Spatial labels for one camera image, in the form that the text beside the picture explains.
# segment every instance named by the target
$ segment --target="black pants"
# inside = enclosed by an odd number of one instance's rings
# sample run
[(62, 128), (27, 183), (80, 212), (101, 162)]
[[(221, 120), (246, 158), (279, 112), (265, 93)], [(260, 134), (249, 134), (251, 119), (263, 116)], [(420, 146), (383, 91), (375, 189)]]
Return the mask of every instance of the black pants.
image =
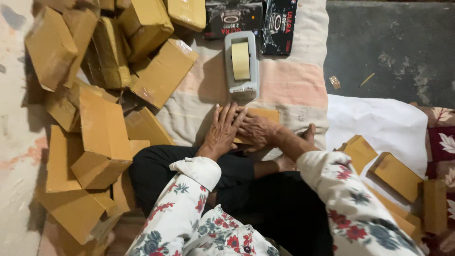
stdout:
[[(133, 158), (129, 168), (136, 201), (148, 216), (166, 184), (176, 174), (173, 162), (193, 157), (197, 147), (151, 146)], [(324, 203), (302, 180), (288, 171), (254, 179), (254, 162), (234, 154), (218, 160), (222, 175), (217, 204), (243, 224), (252, 224), (292, 255), (333, 255)]]

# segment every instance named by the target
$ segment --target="packing tape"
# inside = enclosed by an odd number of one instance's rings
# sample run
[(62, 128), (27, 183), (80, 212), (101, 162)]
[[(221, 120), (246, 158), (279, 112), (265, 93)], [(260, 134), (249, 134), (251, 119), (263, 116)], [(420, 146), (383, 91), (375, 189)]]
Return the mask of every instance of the packing tape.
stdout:
[(231, 46), (234, 80), (250, 79), (250, 57), (248, 42), (235, 43)]

